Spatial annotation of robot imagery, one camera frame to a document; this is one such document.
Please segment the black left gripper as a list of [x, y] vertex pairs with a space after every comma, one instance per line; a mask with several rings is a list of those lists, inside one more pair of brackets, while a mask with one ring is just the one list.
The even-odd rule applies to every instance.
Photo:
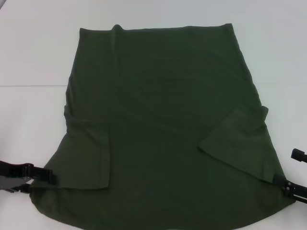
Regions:
[[57, 177], [52, 170], [34, 167], [33, 164], [10, 164], [0, 162], [0, 189], [9, 193], [30, 193], [30, 180], [39, 180], [55, 185]]

